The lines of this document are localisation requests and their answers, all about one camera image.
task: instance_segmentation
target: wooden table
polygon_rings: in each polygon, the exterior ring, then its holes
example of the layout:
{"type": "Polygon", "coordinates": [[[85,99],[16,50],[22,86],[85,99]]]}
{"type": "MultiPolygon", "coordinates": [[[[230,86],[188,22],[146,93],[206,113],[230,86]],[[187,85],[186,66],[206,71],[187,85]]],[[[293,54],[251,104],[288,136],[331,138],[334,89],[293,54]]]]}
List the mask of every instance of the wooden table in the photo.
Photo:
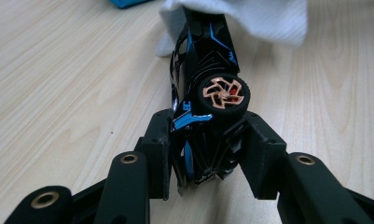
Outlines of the wooden table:
{"type": "MultiPolygon", "coordinates": [[[[161,1],[0,1],[0,223],[30,192],[77,193],[133,150],[170,107],[169,58],[155,56],[161,1]]],[[[288,151],[317,156],[341,184],[374,199],[374,0],[314,0],[298,49],[229,29],[259,114],[288,151]]],[[[151,200],[152,223],[279,223],[240,168],[151,200]]]]}

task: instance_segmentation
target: screw hole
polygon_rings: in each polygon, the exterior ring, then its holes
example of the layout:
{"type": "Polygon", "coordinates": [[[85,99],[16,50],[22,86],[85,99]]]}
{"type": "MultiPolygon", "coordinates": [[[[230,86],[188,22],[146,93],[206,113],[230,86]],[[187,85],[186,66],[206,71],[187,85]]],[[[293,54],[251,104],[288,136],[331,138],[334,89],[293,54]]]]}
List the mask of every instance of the screw hole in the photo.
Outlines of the screw hole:
{"type": "Polygon", "coordinates": [[[297,156],[297,161],[299,161],[300,163],[303,163],[305,165],[314,165],[315,164],[315,161],[312,158],[307,157],[307,156],[297,156]]]}
{"type": "Polygon", "coordinates": [[[125,163],[125,164],[129,164],[129,163],[134,163],[135,161],[138,160],[138,157],[136,155],[126,155],[126,156],[123,156],[122,158],[120,158],[120,161],[122,163],[125,163]]]}
{"type": "Polygon", "coordinates": [[[59,193],[56,191],[41,193],[33,199],[31,206],[35,209],[46,208],[58,201],[59,196],[59,193]]]}

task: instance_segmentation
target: black plastic part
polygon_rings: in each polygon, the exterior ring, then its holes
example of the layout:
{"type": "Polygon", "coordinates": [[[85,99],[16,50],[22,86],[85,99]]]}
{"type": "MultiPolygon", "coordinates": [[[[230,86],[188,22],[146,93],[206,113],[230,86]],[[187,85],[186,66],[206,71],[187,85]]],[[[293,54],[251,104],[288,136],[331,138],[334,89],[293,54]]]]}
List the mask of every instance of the black plastic part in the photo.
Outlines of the black plastic part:
{"type": "Polygon", "coordinates": [[[243,155],[239,164],[254,196],[263,200],[277,198],[278,185],[283,177],[278,168],[286,158],[286,142],[259,115],[247,111],[250,123],[243,140],[243,155]]]}
{"type": "Polygon", "coordinates": [[[238,74],[240,69],[225,16],[201,13],[186,7],[184,12],[192,38],[185,63],[186,78],[218,72],[238,74]]]}
{"type": "Polygon", "coordinates": [[[6,224],[63,224],[73,218],[69,189],[48,186],[27,195],[5,222],[6,224]]]}
{"type": "Polygon", "coordinates": [[[93,223],[104,185],[105,179],[73,196],[74,218],[72,223],[93,223]]]}
{"type": "Polygon", "coordinates": [[[283,223],[373,223],[349,191],[314,156],[291,153],[284,173],[286,188],[281,190],[278,203],[283,223]]]}
{"type": "Polygon", "coordinates": [[[141,151],[146,156],[148,165],[149,198],[169,198],[170,173],[172,169],[170,155],[170,126],[173,111],[161,110],[152,116],[146,129],[144,138],[141,138],[141,151]]]}
{"type": "Polygon", "coordinates": [[[215,168],[216,174],[224,179],[233,172],[238,165],[238,160],[242,151],[242,137],[245,131],[250,128],[249,122],[240,119],[234,122],[232,126],[225,131],[220,126],[215,127],[222,133],[218,138],[219,143],[215,150],[212,167],[215,168]]]}
{"type": "Polygon", "coordinates": [[[374,200],[350,189],[347,190],[358,205],[360,205],[361,208],[364,209],[365,213],[367,213],[367,215],[369,215],[369,217],[374,221],[374,200]]]}
{"type": "Polygon", "coordinates": [[[105,181],[93,223],[149,223],[149,198],[145,155],[117,155],[105,181]]]}

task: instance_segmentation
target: white cloth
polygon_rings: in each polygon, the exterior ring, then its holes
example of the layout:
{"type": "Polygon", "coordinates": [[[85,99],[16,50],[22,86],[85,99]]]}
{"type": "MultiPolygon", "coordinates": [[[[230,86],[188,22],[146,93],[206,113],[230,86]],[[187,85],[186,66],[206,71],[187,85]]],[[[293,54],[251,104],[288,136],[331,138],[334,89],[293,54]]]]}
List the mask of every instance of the white cloth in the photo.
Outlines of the white cloth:
{"type": "Polygon", "coordinates": [[[249,34],[273,43],[298,46],[308,29],[307,0],[166,0],[160,16],[166,25],[157,55],[167,56],[184,28],[181,6],[205,13],[226,14],[249,34]]]}

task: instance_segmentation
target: blue accent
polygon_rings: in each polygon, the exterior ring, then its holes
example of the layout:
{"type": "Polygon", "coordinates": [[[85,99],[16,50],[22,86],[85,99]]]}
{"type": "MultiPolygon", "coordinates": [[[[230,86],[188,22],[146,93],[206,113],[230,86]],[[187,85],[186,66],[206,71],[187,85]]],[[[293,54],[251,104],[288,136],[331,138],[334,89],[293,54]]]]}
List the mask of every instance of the blue accent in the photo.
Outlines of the blue accent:
{"type": "Polygon", "coordinates": [[[233,62],[235,65],[237,65],[237,62],[236,62],[236,59],[235,59],[235,56],[233,54],[233,51],[230,47],[226,46],[224,43],[222,43],[221,41],[219,41],[215,35],[214,35],[214,30],[213,30],[213,25],[210,23],[210,37],[216,42],[218,43],[219,45],[221,45],[222,47],[224,47],[225,49],[228,49],[229,50],[229,60],[231,62],[233,62]]]}
{"type": "Polygon", "coordinates": [[[232,51],[229,52],[229,60],[237,65],[235,55],[233,54],[232,51]]]}
{"type": "Polygon", "coordinates": [[[194,179],[192,149],[190,148],[188,141],[186,141],[186,144],[184,145],[184,159],[186,162],[187,177],[189,179],[194,179]]]}
{"type": "Polygon", "coordinates": [[[222,47],[230,50],[230,47],[226,46],[225,44],[223,44],[221,41],[219,41],[217,38],[215,38],[214,36],[214,30],[213,30],[213,25],[210,23],[210,37],[216,42],[218,43],[219,45],[221,45],[222,47]]]}
{"type": "Polygon", "coordinates": [[[110,0],[112,4],[120,8],[132,7],[132,6],[142,4],[144,2],[149,2],[149,1],[151,0],[110,0]]]}
{"type": "Polygon", "coordinates": [[[180,128],[187,126],[190,123],[197,121],[207,121],[210,120],[212,117],[213,115],[192,116],[192,112],[188,110],[185,114],[183,114],[174,121],[174,129],[178,130],[180,128]]]}
{"type": "Polygon", "coordinates": [[[190,110],[190,101],[183,102],[183,110],[190,110]]]}
{"type": "Polygon", "coordinates": [[[188,30],[188,31],[187,31],[187,53],[188,53],[189,50],[190,50],[190,46],[192,46],[192,34],[191,34],[190,31],[188,30]]]}

